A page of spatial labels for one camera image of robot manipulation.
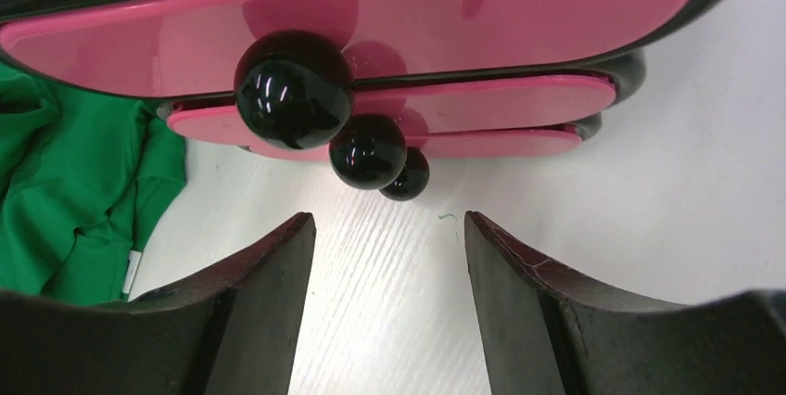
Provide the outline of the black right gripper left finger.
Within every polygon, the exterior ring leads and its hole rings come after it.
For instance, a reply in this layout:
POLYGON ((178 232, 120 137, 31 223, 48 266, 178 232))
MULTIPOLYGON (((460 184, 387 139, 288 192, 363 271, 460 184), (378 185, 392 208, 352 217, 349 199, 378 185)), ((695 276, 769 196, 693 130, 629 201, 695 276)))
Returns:
POLYGON ((304 212, 129 302, 1 294, 5 394, 285 394, 311 276, 304 212))

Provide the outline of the pink bottom drawer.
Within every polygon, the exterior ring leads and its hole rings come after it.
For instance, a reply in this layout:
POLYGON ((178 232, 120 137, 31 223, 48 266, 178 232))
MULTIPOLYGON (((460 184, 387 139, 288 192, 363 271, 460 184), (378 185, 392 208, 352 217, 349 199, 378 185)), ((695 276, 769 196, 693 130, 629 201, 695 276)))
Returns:
POLYGON ((377 132, 351 130, 330 144, 283 150, 263 142, 243 146, 270 159, 326 161, 341 182, 406 201, 420 196, 430 180, 431 159, 543 157, 570 151, 586 136, 575 123, 544 128, 503 129, 443 134, 410 134, 387 140, 377 132))

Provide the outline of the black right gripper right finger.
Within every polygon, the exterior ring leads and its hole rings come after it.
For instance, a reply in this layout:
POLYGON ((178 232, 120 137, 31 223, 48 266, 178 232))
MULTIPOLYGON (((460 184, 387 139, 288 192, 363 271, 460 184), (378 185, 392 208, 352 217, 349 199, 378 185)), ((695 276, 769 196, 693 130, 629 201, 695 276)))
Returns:
POLYGON ((683 305, 605 284, 464 218, 468 273, 495 394, 781 394, 785 294, 683 305))

